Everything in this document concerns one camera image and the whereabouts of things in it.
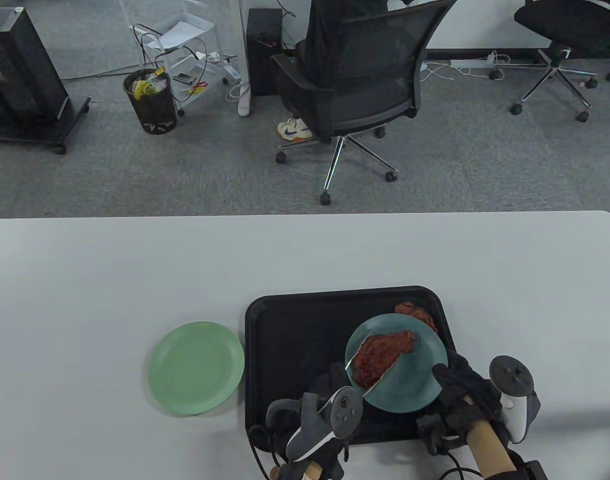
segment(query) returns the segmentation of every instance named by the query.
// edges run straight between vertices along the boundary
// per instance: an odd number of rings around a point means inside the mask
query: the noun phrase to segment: office chair
[[[583,94],[570,82],[565,73],[589,77],[582,85],[594,89],[598,85],[597,73],[593,71],[563,68],[561,62],[569,58],[572,50],[586,53],[610,51],[610,0],[602,0],[607,7],[588,0],[526,0],[514,15],[514,20],[536,34],[551,41],[547,52],[539,49],[538,54],[545,64],[509,63],[503,68],[546,69],[534,86],[514,103],[509,111],[512,115],[522,112],[522,104],[529,99],[549,78],[556,78],[572,92],[583,104],[584,110],[576,115],[579,122],[589,119],[590,103]],[[490,78],[494,80],[499,71],[492,70]]]
[[[385,136],[384,125],[406,115],[412,119],[420,105],[420,68],[425,48],[456,0],[436,0],[389,13],[344,20],[326,65],[332,86],[315,85],[284,54],[272,57],[272,67],[282,101],[302,118],[313,138],[279,147],[276,162],[285,163],[285,151],[317,142],[330,144],[337,137],[320,195],[329,205],[328,192],[343,147],[353,144],[389,171],[387,182],[398,179],[398,169],[359,142],[354,134],[374,129]]]

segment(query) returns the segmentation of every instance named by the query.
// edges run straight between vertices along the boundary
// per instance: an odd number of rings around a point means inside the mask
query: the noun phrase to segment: floor
[[[135,62],[115,0],[28,0],[26,6],[63,78]],[[63,19],[58,32],[50,28],[53,18]],[[610,69],[608,61],[580,66],[602,75]],[[293,151],[287,164],[274,162],[275,125],[288,116],[277,97],[256,98],[252,116],[239,118],[222,86],[194,103],[174,132],[153,136],[140,129],[121,77],[68,82],[73,98],[93,99],[91,111],[66,156],[0,144],[0,218],[610,211],[610,83],[587,91],[594,108],[581,124],[574,120],[579,105],[553,81],[522,115],[507,112],[535,82],[534,72],[506,71],[497,82],[440,72],[454,80],[431,77],[422,84],[417,118],[392,122],[382,140],[364,136],[400,168],[399,180],[386,183],[385,172],[349,146],[331,206],[319,205],[318,195],[332,147]]]

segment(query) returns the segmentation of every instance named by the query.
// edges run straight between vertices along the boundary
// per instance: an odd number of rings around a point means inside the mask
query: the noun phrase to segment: trash can
[[[172,97],[169,75],[166,71],[160,75],[166,82],[165,87],[160,92],[150,95],[145,94],[140,100],[136,100],[132,88],[133,82],[144,80],[147,75],[154,72],[153,68],[134,71],[125,78],[122,89],[129,96],[131,106],[133,106],[143,130],[150,135],[163,135],[174,130],[177,123],[176,106]]]

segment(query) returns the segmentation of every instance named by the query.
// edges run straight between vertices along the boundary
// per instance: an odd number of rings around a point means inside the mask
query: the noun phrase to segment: blue plate
[[[377,409],[394,414],[420,410],[433,402],[440,393],[440,385],[431,374],[434,365],[447,365],[447,351],[439,336],[426,324],[409,315],[385,313],[360,325],[345,349],[347,364],[368,336],[394,334],[403,330],[414,332],[415,350],[401,355],[394,368],[365,397]],[[347,375],[353,387],[363,395],[365,389],[353,379],[353,365],[347,369]]]

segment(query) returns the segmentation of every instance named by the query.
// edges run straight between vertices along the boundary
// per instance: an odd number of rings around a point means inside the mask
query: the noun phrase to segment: phone
[[[179,73],[178,75],[174,75],[174,80],[178,82],[184,83],[185,85],[193,84],[196,78],[191,75],[187,75],[186,73]]]

